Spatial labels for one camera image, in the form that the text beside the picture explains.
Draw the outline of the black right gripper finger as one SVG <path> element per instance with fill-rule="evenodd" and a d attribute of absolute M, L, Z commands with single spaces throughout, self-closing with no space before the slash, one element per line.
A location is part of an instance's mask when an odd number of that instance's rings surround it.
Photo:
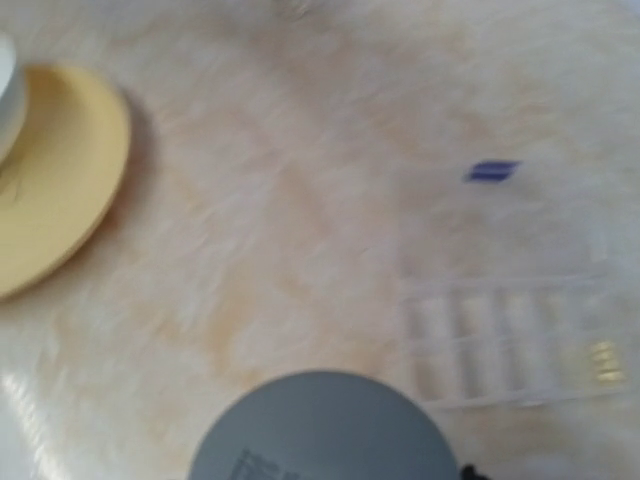
<path fill-rule="evenodd" d="M 460 472 L 461 480 L 488 480 L 488 477 L 476 470 L 472 464 L 465 465 Z"/>

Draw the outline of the orange pill bottle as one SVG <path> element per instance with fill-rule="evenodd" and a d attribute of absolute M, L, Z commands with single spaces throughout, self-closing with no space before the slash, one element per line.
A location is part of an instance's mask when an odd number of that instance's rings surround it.
<path fill-rule="evenodd" d="M 443 434 L 378 381 L 309 371 L 269 381 L 212 425 L 191 479 L 457 479 Z"/>

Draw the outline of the clear plastic pill organizer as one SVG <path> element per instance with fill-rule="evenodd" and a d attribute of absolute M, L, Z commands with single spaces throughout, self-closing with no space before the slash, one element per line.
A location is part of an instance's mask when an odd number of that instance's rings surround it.
<path fill-rule="evenodd" d="M 541 161 L 403 167 L 402 340 L 417 398 L 537 406 L 639 385 L 595 189 Z"/>

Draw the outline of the beige round plate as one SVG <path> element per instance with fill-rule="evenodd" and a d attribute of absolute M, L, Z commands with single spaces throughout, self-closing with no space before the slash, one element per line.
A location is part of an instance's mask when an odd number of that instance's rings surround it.
<path fill-rule="evenodd" d="M 1 296 L 68 261 L 111 207 L 127 167 L 132 120 L 124 95 L 76 66 L 26 69 L 24 127 L 1 168 Z"/>

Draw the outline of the white ceramic bowl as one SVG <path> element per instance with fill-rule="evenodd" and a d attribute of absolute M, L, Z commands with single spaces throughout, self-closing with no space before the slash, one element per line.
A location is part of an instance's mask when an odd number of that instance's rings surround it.
<path fill-rule="evenodd" d="M 23 128 L 28 94 L 13 40 L 1 33 L 0 157 L 4 163 Z"/>

